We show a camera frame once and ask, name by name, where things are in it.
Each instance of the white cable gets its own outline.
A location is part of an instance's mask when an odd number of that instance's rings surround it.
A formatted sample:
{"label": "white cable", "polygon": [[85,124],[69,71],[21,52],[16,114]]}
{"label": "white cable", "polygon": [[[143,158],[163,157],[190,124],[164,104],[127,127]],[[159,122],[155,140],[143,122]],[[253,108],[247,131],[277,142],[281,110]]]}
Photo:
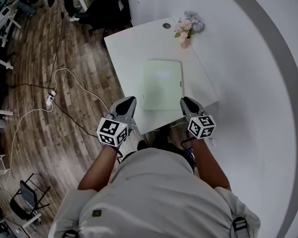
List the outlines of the white cable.
{"label": "white cable", "polygon": [[5,186],[4,186],[5,188],[6,188],[6,185],[7,185],[8,181],[9,181],[9,178],[10,178],[10,175],[11,175],[11,170],[12,170],[12,166],[11,166],[11,164],[12,164],[12,156],[13,156],[13,143],[14,143],[14,140],[15,140],[15,135],[16,135],[17,131],[19,130],[19,125],[20,125],[22,119],[23,119],[26,115],[28,115],[29,113],[31,113],[31,112],[33,112],[33,111],[36,111],[36,110],[43,110],[43,111],[45,111],[45,112],[50,113],[50,112],[53,111],[53,108],[54,108],[54,106],[53,106],[53,104],[52,104],[52,109],[51,109],[50,111],[45,110],[45,109],[33,109],[33,110],[29,111],[28,113],[26,113],[24,116],[21,117],[21,119],[20,119],[18,125],[16,126],[16,131],[14,132],[14,135],[13,135],[13,140],[12,140],[12,144],[11,144],[10,170],[9,170],[9,176],[8,176],[8,178],[7,178],[7,180],[6,180],[6,183],[5,183]]}
{"label": "white cable", "polygon": [[170,128],[176,127],[176,126],[178,126],[179,124],[183,124],[183,123],[187,123],[187,122],[184,121],[184,122],[177,123],[176,125],[170,126]]}
{"label": "white cable", "polygon": [[57,84],[57,82],[56,82],[56,78],[55,78],[55,74],[56,74],[56,72],[58,72],[59,70],[64,70],[64,69],[68,70],[69,73],[72,74],[72,75],[74,76],[76,82],[79,84],[79,86],[80,86],[85,92],[90,93],[91,95],[93,95],[93,96],[95,96],[97,99],[99,99],[99,100],[102,102],[102,104],[104,105],[105,109],[106,109],[107,111],[109,111],[108,108],[106,107],[105,103],[103,102],[103,100],[102,100],[101,98],[99,98],[97,95],[91,93],[90,91],[87,91],[84,87],[82,87],[82,85],[81,85],[81,84],[78,82],[78,80],[76,79],[75,75],[74,75],[69,69],[67,69],[67,68],[58,69],[58,70],[56,70],[56,71],[54,72],[55,91],[56,91],[56,89],[57,89],[57,87],[58,87],[58,84]]}

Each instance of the flower pot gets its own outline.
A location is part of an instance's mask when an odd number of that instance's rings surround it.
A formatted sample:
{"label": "flower pot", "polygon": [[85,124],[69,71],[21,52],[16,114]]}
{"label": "flower pot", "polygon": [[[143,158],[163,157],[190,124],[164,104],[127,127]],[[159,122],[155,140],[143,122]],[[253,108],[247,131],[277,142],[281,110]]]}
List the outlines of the flower pot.
{"label": "flower pot", "polygon": [[181,42],[181,48],[186,49],[190,45],[190,39],[185,38],[184,42]]}

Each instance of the forearm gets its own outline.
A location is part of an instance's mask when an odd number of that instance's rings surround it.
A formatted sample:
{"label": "forearm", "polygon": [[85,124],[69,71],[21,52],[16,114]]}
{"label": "forearm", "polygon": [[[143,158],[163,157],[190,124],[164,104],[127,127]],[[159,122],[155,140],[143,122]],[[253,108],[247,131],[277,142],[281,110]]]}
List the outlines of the forearm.
{"label": "forearm", "polygon": [[113,171],[116,157],[117,152],[112,147],[105,145],[80,181],[77,189],[93,189],[100,191],[105,187]]}
{"label": "forearm", "polygon": [[205,141],[203,139],[194,139],[191,144],[201,180],[212,188],[222,187],[230,190],[226,175],[214,159]]}

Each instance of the chair backrest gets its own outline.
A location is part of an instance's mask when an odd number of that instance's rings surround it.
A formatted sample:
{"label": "chair backrest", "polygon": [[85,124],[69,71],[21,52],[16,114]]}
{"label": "chair backrest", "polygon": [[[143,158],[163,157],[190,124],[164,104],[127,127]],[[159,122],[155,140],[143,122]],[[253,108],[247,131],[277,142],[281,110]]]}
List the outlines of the chair backrest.
{"label": "chair backrest", "polygon": [[32,218],[30,214],[26,213],[26,211],[18,205],[14,198],[10,201],[10,207],[12,211],[22,220],[28,221]]}
{"label": "chair backrest", "polygon": [[23,199],[27,201],[33,208],[35,208],[38,203],[35,191],[22,180],[20,181],[20,190]]}

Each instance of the person's left arm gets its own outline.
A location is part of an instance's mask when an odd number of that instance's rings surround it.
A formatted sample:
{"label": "person's left arm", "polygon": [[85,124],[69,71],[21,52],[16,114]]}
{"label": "person's left arm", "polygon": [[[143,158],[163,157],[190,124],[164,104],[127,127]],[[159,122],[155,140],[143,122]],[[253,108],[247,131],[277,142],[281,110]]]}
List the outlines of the person's left arm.
{"label": "person's left arm", "polygon": [[86,203],[108,184],[117,150],[106,145],[88,169],[77,189],[67,192],[54,218],[49,238],[62,238],[68,230],[78,231],[79,214]]}

